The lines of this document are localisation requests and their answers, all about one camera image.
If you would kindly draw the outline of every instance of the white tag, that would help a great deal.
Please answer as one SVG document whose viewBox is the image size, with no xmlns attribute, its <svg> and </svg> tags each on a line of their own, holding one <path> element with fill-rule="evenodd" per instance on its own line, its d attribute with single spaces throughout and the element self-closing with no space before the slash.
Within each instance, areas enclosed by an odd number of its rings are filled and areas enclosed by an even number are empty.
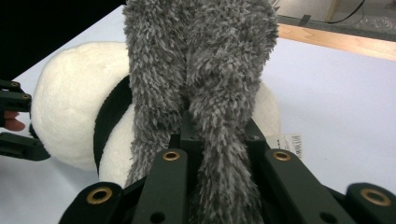
<svg viewBox="0 0 396 224">
<path fill-rule="evenodd" d="M 298 158 L 303 157 L 303 143 L 301 136 L 297 133 L 285 133 L 265 137 L 270 148 L 285 149 L 294 153 Z"/>
</svg>

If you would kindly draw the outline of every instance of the wooden edge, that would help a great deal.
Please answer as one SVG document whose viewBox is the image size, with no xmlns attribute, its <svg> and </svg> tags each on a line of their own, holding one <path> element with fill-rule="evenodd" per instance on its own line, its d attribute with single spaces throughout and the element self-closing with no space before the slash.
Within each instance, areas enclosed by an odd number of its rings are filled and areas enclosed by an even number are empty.
<svg viewBox="0 0 396 224">
<path fill-rule="evenodd" d="M 396 42 L 279 24 L 281 38 L 396 61 Z"/>
</svg>

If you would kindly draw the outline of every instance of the plush toy leg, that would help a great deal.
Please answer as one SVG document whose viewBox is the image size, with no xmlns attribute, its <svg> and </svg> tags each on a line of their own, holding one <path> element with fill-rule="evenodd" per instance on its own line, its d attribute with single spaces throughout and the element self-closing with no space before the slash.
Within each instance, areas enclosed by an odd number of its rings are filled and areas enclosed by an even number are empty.
<svg viewBox="0 0 396 224">
<path fill-rule="evenodd" d="M 266 1 L 204 1 L 191 25 L 187 83 L 205 145 L 190 223 L 263 223 L 244 130 L 276 38 Z"/>
<path fill-rule="evenodd" d="M 135 103 L 127 185 L 148 174 L 156 153 L 167 148 L 171 133 L 180 127 L 188 17 L 180 3 L 129 0 L 123 10 Z"/>
</svg>

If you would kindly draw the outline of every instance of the black background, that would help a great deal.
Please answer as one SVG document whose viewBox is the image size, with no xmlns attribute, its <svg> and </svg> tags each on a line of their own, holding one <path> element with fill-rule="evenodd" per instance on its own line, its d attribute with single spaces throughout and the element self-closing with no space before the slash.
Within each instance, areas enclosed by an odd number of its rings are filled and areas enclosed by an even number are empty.
<svg viewBox="0 0 396 224">
<path fill-rule="evenodd" d="M 125 0 L 1 0 L 0 78 L 11 80 Z"/>
</svg>

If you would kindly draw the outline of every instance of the human hand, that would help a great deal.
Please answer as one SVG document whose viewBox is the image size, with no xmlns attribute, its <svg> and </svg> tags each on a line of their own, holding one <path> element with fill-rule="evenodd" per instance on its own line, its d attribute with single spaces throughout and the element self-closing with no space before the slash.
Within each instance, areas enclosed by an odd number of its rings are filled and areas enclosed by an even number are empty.
<svg viewBox="0 0 396 224">
<path fill-rule="evenodd" d="M 14 132 L 22 131 L 25 128 L 25 125 L 16 119 L 19 114 L 20 113 L 16 111 L 5 111 L 4 119 L 6 124 L 4 128 Z"/>
</svg>

